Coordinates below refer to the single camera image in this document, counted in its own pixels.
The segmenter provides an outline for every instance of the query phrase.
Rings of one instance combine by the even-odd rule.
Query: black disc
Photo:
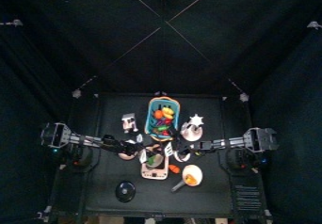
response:
[[[120,202],[128,202],[136,195],[136,187],[131,182],[123,181],[116,186],[116,198]]]

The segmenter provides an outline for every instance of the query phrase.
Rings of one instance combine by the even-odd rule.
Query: black enclosure wall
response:
[[[80,89],[244,91],[254,125],[278,132],[264,176],[276,223],[321,223],[322,28],[307,25],[322,24],[322,0],[0,1],[0,222],[47,205],[39,125],[68,119]]]
[[[252,95],[254,124],[274,125],[279,133],[266,186],[271,211],[284,223],[321,223],[322,217],[321,37],[310,32]]]
[[[71,95],[23,32],[0,28],[0,222],[33,223],[48,203],[53,159],[40,125],[65,120]]]

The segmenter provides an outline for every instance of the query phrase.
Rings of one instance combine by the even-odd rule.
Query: orange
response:
[[[163,112],[160,110],[156,110],[154,116],[155,119],[159,120],[163,117]]]

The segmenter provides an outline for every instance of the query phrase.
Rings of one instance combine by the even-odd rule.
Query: red pepper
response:
[[[166,120],[164,120],[164,124],[167,124],[167,125],[170,125],[170,124],[171,124],[171,122],[172,122],[172,120],[171,120],[171,119],[166,119]]]

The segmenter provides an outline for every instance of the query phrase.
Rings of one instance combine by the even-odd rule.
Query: small figurine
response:
[[[133,132],[139,130],[136,127],[136,118],[133,113],[123,115],[121,121],[123,121],[124,133],[128,133],[129,130],[133,130]]]

